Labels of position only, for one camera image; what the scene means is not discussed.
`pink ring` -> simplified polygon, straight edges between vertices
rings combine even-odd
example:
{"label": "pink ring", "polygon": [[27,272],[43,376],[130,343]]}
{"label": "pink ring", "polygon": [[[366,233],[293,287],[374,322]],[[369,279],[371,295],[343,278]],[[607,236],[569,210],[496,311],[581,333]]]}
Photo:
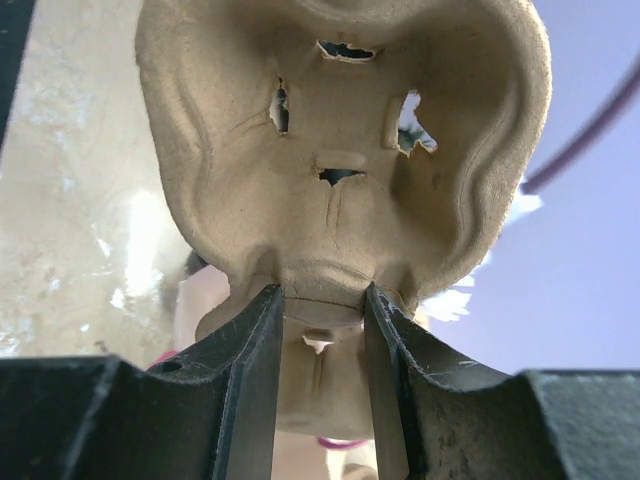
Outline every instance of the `pink ring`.
{"label": "pink ring", "polygon": [[350,450],[352,448],[361,447],[368,442],[368,440],[354,440],[353,442],[336,443],[324,437],[318,437],[316,440],[327,450]]}
{"label": "pink ring", "polygon": [[153,362],[151,364],[151,366],[153,367],[154,365],[157,365],[158,363],[162,363],[165,360],[169,360],[171,357],[173,357],[176,353],[175,350],[169,350],[168,352],[164,352],[162,355],[160,355],[160,357],[158,357],[158,359],[156,359],[155,362]]}

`pink object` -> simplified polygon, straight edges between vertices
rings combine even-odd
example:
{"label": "pink object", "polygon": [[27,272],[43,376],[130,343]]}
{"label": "pink object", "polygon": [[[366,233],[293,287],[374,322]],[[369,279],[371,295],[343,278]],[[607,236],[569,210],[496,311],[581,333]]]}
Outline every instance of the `pink object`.
{"label": "pink object", "polygon": [[211,265],[178,285],[173,317],[173,348],[181,351],[196,342],[196,329],[202,317],[229,296],[227,276]]}
{"label": "pink object", "polygon": [[153,363],[151,364],[151,366],[153,367],[154,365],[157,365],[158,363],[162,363],[162,362],[164,362],[165,360],[169,360],[169,359],[170,359],[171,357],[173,357],[176,353],[178,353],[178,352],[176,352],[175,350],[169,350],[168,352],[164,352],[162,355],[160,355],[160,356],[158,357],[158,359],[157,359],[155,362],[153,362]]}
{"label": "pink object", "polygon": [[367,440],[355,440],[353,442],[335,442],[328,438],[318,437],[318,443],[327,450],[350,450],[352,448],[361,447],[367,443]]}

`gray background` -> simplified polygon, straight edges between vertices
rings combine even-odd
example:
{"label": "gray background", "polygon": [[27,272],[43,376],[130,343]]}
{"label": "gray background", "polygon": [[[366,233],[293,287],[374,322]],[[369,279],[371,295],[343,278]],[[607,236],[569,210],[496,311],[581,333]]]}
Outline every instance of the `gray background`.
{"label": "gray background", "polygon": [[[529,165],[545,163],[605,101],[640,51],[638,0],[537,0],[553,99]],[[507,372],[640,368],[640,101],[509,227],[459,322],[433,331]]]}

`hole in cardboard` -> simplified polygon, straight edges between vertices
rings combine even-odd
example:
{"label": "hole in cardboard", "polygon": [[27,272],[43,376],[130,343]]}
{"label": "hole in cardboard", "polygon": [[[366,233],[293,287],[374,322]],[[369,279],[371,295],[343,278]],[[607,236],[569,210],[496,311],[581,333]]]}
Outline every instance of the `hole in cardboard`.
{"label": "hole in cardboard", "polygon": [[318,48],[322,56],[332,60],[343,60],[345,62],[366,62],[375,57],[375,52],[362,48],[353,48],[346,43],[331,43],[326,40],[318,40]]}
{"label": "hole in cardboard", "polygon": [[328,345],[333,345],[333,341],[327,340],[315,340],[313,338],[309,338],[306,335],[302,336],[302,340],[304,343],[311,348],[313,348],[316,352],[316,355],[320,355]]}
{"label": "hole in cardboard", "polygon": [[181,368],[182,368],[182,364],[174,360],[169,360],[167,362],[162,362],[156,365],[156,370],[158,370],[160,373],[177,372]]}
{"label": "hole in cardboard", "polygon": [[285,90],[284,82],[281,78],[278,80],[279,85],[273,94],[271,106],[269,107],[269,117],[273,120],[273,124],[276,126],[278,133],[284,135],[289,131],[289,109],[287,106],[287,91]]}
{"label": "hole in cardboard", "polygon": [[342,168],[325,168],[318,172],[320,180],[326,180],[332,187],[343,178],[353,177],[354,175],[367,175],[365,172],[357,170],[346,170]]}
{"label": "hole in cardboard", "polygon": [[418,92],[409,92],[404,100],[400,118],[398,119],[398,147],[407,155],[411,153],[413,147],[418,142],[429,152],[433,153],[438,149],[438,143],[429,135],[425,128],[420,125],[415,109],[420,103]]}

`cardboard mask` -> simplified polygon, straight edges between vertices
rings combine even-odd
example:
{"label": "cardboard mask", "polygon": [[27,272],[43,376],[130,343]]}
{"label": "cardboard mask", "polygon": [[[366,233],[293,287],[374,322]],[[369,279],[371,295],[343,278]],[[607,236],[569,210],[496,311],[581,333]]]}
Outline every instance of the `cardboard mask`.
{"label": "cardboard mask", "polygon": [[[364,291],[411,314],[497,238],[549,106],[532,3],[146,0],[136,52],[173,218],[231,286],[198,335],[282,285],[279,428],[371,438]],[[406,155],[411,91],[437,149]]]}

